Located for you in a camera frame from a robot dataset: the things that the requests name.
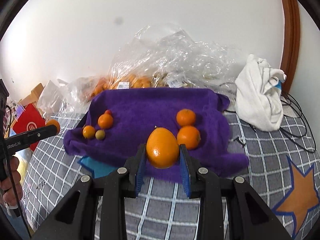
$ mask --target white wall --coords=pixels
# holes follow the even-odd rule
[[[105,73],[119,47],[154,23],[242,49],[243,63],[249,53],[281,62],[281,0],[29,0],[0,42],[0,72],[14,99],[49,79]]]
[[[297,70],[290,94],[299,102],[318,147],[320,146],[320,30],[299,5],[301,41]]]

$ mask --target orange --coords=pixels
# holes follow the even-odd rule
[[[111,114],[111,115],[112,115],[112,112],[111,112],[110,109],[106,110],[104,113],[105,113],[105,114]]]
[[[109,129],[113,125],[113,117],[110,114],[102,114],[98,119],[98,125],[101,129]]]
[[[134,82],[134,84],[132,85],[132,88],[141,88],[142,84],[141,81],[138,79]]]
[[[87,125],[83,128],[82,130],[82,134],[83,134],[83,137],[86,138],[86,139],[92,139],[95,134],[96,134],[96,130],[94,129],[93,126],[91,125]]]
[[[183,127],[193,125],[196,122],[196,114],[190,109],[182,109],[177,113],[177,123]]]
[[[51,119],[45,124],[45,126],[48,126],[48,125],[51,125],[51,124],[53,124],[57,128],[57,134],[58,134],[60,132],[60,124],[59,124],[59,122],[57,120]]]
[[[187,150],[196,149],[201,141],[200,132],[194,126],[184,126],[178,132],[177,141],[179,145],[185,144]]]
[[[135,74],[130,74],[130,75],[128,76],[128,80],[129,80],[130,83],[132,83],[132,82],[135,80],[135,78],[136,78],[136,75],[135,75]]]
[[[166,169],[179,158],[179,146],[175,136],[166,128],[156,128],[150,134],[147,146],[147,158],[158,169]]]
[[[106,77],[106,84],[103,86],[103,89],[106,90],[106,89],[111,89],[111,85],[112,83],[114,82],[114,78],[111,77],[111,76],[107,76]]]
[[[141,88],[150,88],[151,84],[150,83],[143,83]]]
[[[93,91],[93,94],[94,94],[95,96],[97,96],[97,95],[100,94],[102,91],[103,91],[103,85],[99,85],[99,86],[96,86],[96,88],[95,88],[94,91]]]
[[[97,84],[97,87],[99,87],[99,86],[103,86],[103,84],[106,82],[107,80],[106,80],[106,78],[100,78],[99,79],[99,81],[98,81],[98,84]]]
[[[112,85],[111,85],[111,89],[117,89],[118,88],[118,85],[119,85],[119,82],[120,81],[117,81],[117,82],[114,82]]]
[[[139,79],[140,79],[141,83],[148,83],[148,82],[151,83],[151,77],[143,76],[143,77],[140,77]]]
[[[107,90],[107,89],[109,89],[109,85],[108,85],[108,83],[104,83],[102,88],[103,88],[103,90]]]

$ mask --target red bag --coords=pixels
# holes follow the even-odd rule
[[[44,127],[45,121],[42,118],[41,114],[34,107],[33,104],[29,104],[25,111],[20,115],[18,121],[13,126],[13,130],[16,134],[22,133],[25,131],[30,131],[39,127]],[[30,145],[31,150],[35,150],[39,142],[33,143]]]

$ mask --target red berry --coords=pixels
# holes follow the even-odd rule
[[[110,114],[110,115],[112,115],[112,112],[111,112],[111,110],[106,110],[105,112],[104,112],[105,114]]]

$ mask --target cardboard box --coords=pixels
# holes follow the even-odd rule
[[[39,97],[43,91],[44,87],[41,83],[39,83],[33,90],[31,90],[30,95],[25,97],[24,99],[20,100],[19,103],[25,107],[29,104],[33,104],[35,107],[37,106],[37,102],[39,100]]]

